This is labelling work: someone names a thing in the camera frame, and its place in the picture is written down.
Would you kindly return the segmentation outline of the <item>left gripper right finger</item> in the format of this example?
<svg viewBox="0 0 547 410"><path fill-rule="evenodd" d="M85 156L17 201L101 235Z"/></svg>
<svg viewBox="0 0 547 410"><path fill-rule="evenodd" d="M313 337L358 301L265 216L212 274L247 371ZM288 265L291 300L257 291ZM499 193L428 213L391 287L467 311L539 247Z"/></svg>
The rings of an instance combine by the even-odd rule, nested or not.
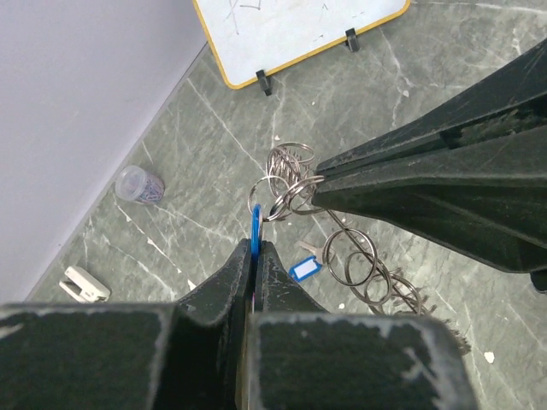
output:
<svg viewBox="0 0 547 410"><path fill-rule="evenodd" d="M424 316L329 313L270 242L247 339L252 409L475 409L457 342Z"/></svg>

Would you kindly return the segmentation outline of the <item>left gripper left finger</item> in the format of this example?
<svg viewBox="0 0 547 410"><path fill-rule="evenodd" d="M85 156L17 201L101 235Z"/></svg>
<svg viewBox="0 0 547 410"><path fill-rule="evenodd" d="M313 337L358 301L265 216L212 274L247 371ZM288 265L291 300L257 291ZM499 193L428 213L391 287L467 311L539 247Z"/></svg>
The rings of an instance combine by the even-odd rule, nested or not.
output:
<svg viewBox="0 0 547 410"><path fill-rule="evenodd" d="M250 241L175 302L1 308L4 409L236 409Z"/></svg>

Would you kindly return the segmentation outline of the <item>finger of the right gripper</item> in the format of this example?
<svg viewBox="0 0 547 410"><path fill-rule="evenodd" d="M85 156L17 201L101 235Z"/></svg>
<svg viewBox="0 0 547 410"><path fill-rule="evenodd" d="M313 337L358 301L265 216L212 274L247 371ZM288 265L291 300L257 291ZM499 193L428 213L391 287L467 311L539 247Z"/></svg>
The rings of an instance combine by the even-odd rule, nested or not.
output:
<svg viewBox="0 0 547 410"><path fill-rule="evenodd" d="M546 129L327 176L312 203L513 273L546 268Z"/></svg>
<svg viewBox="0 0 547 410"><path fill-rule="evenodd" d="M428 151L456 148L464 128L481 124L546 96L546 42L499 68L419 119L320 163L331 176Z"/></svg>

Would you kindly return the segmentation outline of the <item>metal disc keyring holder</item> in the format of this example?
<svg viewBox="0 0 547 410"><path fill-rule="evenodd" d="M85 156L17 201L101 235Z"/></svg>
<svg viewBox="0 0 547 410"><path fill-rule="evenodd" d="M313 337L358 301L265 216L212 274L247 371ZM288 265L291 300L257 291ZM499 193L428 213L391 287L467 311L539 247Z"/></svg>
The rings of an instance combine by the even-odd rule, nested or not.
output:
<svg viewBox="0 0 547 410"><path fill-rule="evenodd" d="M334 211L312 204L318 184L324 181L312 169L314 159L314 150L305 143L274 145L265 161L265 175L250 189L250 213L260 204L263 225L296 215L326 214L334 231L321 246L315 247L324 248L322 268L337 283L349 288L374 314L432 316L436 306L427 304L428 297L401 270L388 269L367 233Z"/></svg>

